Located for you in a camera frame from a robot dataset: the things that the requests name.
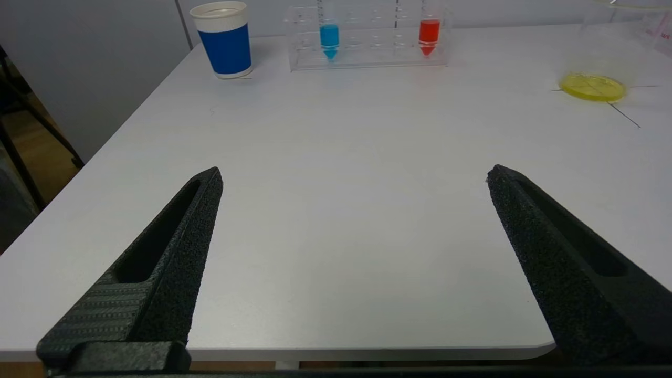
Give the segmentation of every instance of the white table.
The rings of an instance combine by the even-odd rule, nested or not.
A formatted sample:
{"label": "white table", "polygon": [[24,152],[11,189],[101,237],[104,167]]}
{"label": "white table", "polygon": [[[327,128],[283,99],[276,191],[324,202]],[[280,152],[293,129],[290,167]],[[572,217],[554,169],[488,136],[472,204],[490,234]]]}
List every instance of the white table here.
{"label": "white table", "polygon": [[249,79],[198,46],[0,258],[0,360],[34,348],[192,175],[224,195],[195,360],[532,358],[552,336],[485,183],[535,181],[672,288],[672,61],[617,105],[556,89],[576,26],[456,30],[449,67]]}

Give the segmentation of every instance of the white wall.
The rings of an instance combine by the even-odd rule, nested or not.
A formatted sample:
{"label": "white wall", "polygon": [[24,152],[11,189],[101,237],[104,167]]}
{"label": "white wall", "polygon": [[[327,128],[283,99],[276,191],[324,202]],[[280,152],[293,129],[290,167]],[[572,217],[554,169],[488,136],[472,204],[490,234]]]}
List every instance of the white wall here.
{"label": "white wall", "polygon": [[[212,0],[178,0],[194,45],[200,43],[189,10]],[[297,1],[309,0],[244,0],[249,11],[252,36],[284,35],[282,20],[285,10]],[[455,26],[473,28],[486,26],[521,26],[573,24],[582,20],[583,9],[590,0],[450,0],[455,13]]]}
{"label": "white wall", "polygon": [[85,161],[189,52],[175,0],[0,0],[0,44]]}

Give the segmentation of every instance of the blue paper cup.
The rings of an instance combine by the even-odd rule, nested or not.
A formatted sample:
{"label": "blue paper cup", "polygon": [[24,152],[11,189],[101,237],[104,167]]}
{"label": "blue paper cup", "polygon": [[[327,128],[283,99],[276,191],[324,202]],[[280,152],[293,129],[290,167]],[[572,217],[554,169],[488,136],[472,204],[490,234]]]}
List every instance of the blue paper cup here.
{"label": "blue paper cup", "polygon": [[217,1],[199,5],[189,13],[217,77],[234,79],[252,72],[245,3]]}

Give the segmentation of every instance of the textured gripper surface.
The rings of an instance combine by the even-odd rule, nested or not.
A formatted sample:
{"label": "textured gripper surface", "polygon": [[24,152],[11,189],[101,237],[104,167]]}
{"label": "textured gripper surface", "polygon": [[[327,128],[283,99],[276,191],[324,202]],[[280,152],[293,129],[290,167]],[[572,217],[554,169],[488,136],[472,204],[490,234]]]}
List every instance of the textured gripper surface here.
{"label": "textured gripper surface", "polygon": [[43,337],[44,364],[88,341],[186,344],[222,191],[216,167],[194,176]]}
{"label": "textured gripper surface", "polygon": [[672,361],[672,295],[522,174],[496,165],[497,214],[558,347],[578,365]]}

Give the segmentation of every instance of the test tube rack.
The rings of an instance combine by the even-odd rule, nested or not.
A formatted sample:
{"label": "test tube rack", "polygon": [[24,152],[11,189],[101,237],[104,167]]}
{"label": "test tube rack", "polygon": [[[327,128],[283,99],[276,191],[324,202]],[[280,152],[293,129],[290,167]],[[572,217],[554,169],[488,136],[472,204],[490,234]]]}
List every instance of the test tube rack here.
{"label": "test tube rack", "polygon": [[[290,68],[447,65],[451,29],[448,1],[305,0],[290,6],[285,18]],[[327,21],[326,3],[330,13]],[[430,48],[421,40],[427,32],[435,35]],[[327,38],[330,46],[324,45]],[[333,46],[334,39],[338,45]]]}

